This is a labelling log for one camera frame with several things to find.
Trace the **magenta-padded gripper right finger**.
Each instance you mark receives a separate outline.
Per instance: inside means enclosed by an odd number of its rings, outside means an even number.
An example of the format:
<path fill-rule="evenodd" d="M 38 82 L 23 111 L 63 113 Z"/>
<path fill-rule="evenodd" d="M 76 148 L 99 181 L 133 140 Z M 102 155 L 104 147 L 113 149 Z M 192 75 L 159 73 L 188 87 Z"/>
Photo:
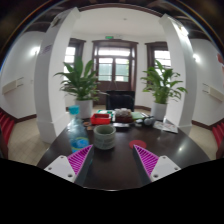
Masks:
<path fill-rule="evenodd" d="M 133 153 L 144 184 L 155 182 L 180 170 L 169 157 L 157 156 L 138 145 L 133 145 Z"/>

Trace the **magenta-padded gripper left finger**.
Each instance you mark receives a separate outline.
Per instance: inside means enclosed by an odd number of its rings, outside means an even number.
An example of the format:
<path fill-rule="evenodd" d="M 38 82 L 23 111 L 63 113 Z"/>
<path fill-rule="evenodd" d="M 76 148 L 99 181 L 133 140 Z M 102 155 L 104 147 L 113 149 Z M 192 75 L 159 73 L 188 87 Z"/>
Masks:
<path fill-rule="evenodd" d="M 89 145 L 69 156 L 60 155 L 45 168 L 45 171 L 82 186 L 93 154 L 93 146 Z"/>

